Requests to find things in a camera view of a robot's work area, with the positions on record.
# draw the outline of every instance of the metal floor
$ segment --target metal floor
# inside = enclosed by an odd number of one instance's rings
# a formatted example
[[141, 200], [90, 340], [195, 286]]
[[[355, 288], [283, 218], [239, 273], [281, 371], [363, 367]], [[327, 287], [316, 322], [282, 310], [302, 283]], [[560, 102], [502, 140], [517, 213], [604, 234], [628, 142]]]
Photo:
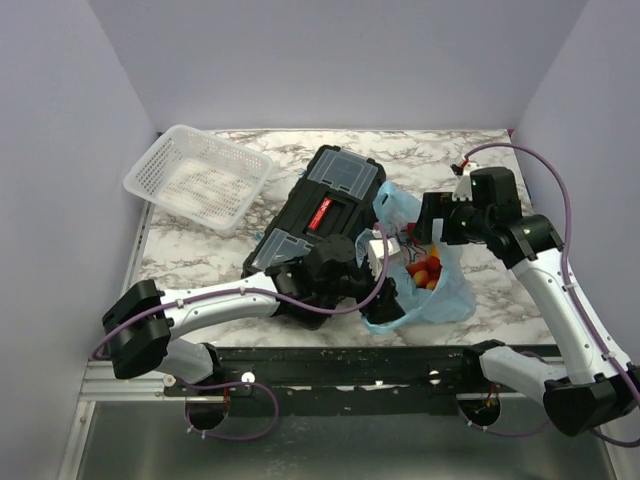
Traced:
[[[78, 478], [87, 480], [615, 478], [602, 442], [557, 431], [526, 439], [470, 430], [458, 417], [285, 417], [252, 443], [186, 433], [181, 402], [98, 403]], [[524, 430], [544, 419], [533, 402], [503, 400], [496, 427]], [[225, 433], [267, 419], [232, 418]]]

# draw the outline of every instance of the clear plastic lid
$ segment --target clear plastic lid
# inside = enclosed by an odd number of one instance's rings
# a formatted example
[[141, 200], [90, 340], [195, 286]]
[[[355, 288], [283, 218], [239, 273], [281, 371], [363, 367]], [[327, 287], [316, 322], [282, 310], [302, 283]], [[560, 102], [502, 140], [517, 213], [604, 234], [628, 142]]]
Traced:
[[361, 155], [344, 150], [325, 150], [307, 178], [362, 200], [377, 171]]
[[269, 265], [286, 262], [294, 257], [302, 257], [311, 251], [311, 247], [309, 242], [274, 228], [256, 258], [253, 259], [251, 266], [264, 270]]

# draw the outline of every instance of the red label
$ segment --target red label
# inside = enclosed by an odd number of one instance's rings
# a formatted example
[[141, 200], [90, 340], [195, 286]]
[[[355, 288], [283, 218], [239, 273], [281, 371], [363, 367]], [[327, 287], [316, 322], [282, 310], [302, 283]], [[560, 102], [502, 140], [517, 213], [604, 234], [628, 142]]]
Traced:
[[322, 221], [322, 218], [327, 213], [327, 210], [329, 210], [329, 205], [331, 205], [331, 202], [333, 202], [333, 200], [331, 200], [328, 197], [325, 197], [324, 200], [322, 200], [322, 203], [320, 204], [320, 207], [318, 207], [318, 210], [316, 210], [316, 213], [314, 214], [313, 218], [311, 219], [311, 223], [309, 223], [309, 228], [311, 230], [317, 230], [318, 229], [318, 226], [320, 225], [320, 222]]

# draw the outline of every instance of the white plastic basket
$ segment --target white plastic basket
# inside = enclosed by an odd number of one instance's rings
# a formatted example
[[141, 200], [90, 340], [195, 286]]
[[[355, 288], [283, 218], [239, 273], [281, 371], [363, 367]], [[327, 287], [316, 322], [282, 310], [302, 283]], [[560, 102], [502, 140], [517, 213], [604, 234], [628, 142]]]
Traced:
[[220, 233], [230, 233], [262, 189], [273, 161], [186, 125], [166, 131], [133, 166], [124, 188]]

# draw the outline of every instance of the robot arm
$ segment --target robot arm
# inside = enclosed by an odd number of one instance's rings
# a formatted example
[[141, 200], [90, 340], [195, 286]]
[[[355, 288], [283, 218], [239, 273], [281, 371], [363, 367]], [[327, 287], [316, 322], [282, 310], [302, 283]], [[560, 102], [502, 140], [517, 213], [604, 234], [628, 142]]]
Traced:
[[466, 167], [454, 166], [461, 177], [455, 192], [424, 194], [413, 236], [429, 243], [433, 220], [442, 218], [443, 242], [486, 244], [530, 293], [565, 362], [564, 367], [552, 367], [500, 342], [484, 342], [470, 348], [467, 355], [475, 377], [507, 385], [536, 400], [567, 435], [626, 415], [635, 406], [633, 396], [586, 328], [569, 289], [577, 294], [595, 330], [605, 339], [608, 355], [627, 367], [636, 385], [640, 384], [639, 371], [602, 325], [570, 268], [573, 281], [564, 284], [564, 245], [553, 225], [542, 215], [522, 215], [510, 170], [479, 169], [472, 163]]
[[[399, 249], [395, 240], [388, 244], [394, 251]], [[392, 279], [377, 279], [368, 262], [356, 265], [353, 242], [343, 235], [330, 235], [308, 255], [237, 282], [160, 291], [153, 280], [140, 281], [105, 314], [103, 326], [116, 378], [158, 370], [193, 384], [224, 380], [227, 372], [213, 347], [180, 338], [190, 332], [241, 318], [275, 315], [288, 315], [315, 329], [344, 297], [366, 303], [360, 311], [370, 318], [397, 317], [404, 312], [394, 294]], [[363, 301], [372, 295], [371, 301]], [[283, 297], [298, 305], [281, 302]]]

